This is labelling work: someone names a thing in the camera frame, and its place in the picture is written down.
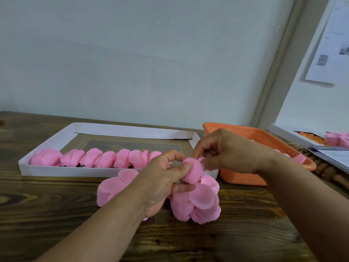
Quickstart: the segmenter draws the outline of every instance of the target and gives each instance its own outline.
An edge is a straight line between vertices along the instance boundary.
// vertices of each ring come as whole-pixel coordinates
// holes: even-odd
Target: fingernail
[[[189,170],[192,167],[191,163],[185,163],[183,164],[183,166],[185,167],[185,170]]]

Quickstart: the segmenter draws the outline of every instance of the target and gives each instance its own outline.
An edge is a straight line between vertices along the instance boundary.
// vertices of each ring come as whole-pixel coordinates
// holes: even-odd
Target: white box
[[[325,133],[319,133],[315,130],[307,129],[307,128],[294,128],[294,127],[283,127],[276,124],[270,124],[268,131],[272,132],[273,134],[285,139],[286,141],[295,142],[305,148],[308,147],[314,147],[314,146],[321,146],[322,144],[319,144],[318,142],[312,141],[311,139],[308,139],[300,134],[298,132],[310,132],[313,133],[321,138],[325,138]]]
[[[53,148],[61,150],[79,133],[103,136],[119,136],[144,139],[188,139],[192,148],[200,140],[196,132],[170,130],[164,128],[146,128],[96,123],[71,123],[41,145],[36,147],[18,161],[18,167],[23,176],[81,176],[81,177],[113,177],[117,176],[121,168],[85,168],[85,167],[57,167],[30,165],[31,157],[39,150]],[[206,171],[206,175],[217,178],[218,170]]]

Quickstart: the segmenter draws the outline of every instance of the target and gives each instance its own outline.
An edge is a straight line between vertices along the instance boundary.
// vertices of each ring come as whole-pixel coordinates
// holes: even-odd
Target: orange perforated basket
[[[206,134],[214,132],[219,128],[223,128],[226,130],[230,130],[241,136],[244,136],[250,140],[254,140],[256,142],[269,146],[270,148],[278,149],[280,152],[286,153],[290,157],[295,157],[298,154],[300,154],[300,152],[288,146],[286,143],[280,141],[278,138],[258,128],[243,127],[243,126],[213,123],[213,122],[206,122],[202,125],[202,127],[205,130]],[[309,158],[307,158],[304,161],[303,166],[309,171],[313,171],[316,169],[316,164]],[[225,182],[228,182],[231,184],[259,185],[259,186],[267,185],[260,176],[253,175],[253,174],[240,174],[234,171],[220,169],[220,176]]]

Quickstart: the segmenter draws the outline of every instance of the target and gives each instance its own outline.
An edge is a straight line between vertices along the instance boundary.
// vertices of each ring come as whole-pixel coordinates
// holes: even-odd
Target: wood grain
[[[0,261],[32,261],[97,210],[103,179],[22,177],[17,161],[72,122],[129,124],[14,112],[0,121]],[[217,221],[177,221],[165,202],[122,261],[315,261],[268,188],[219,183]]]

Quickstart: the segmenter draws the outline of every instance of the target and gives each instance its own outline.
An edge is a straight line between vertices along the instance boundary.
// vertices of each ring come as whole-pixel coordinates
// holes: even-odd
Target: white wall
[[[306,81],[322,31],[337,0],[329,0],[309,48],[282,105],[276,123],[317,131],[349,131],[349,83],[327,84]]]
[[[294,0],[0,0],[0,110],[248,125]]]

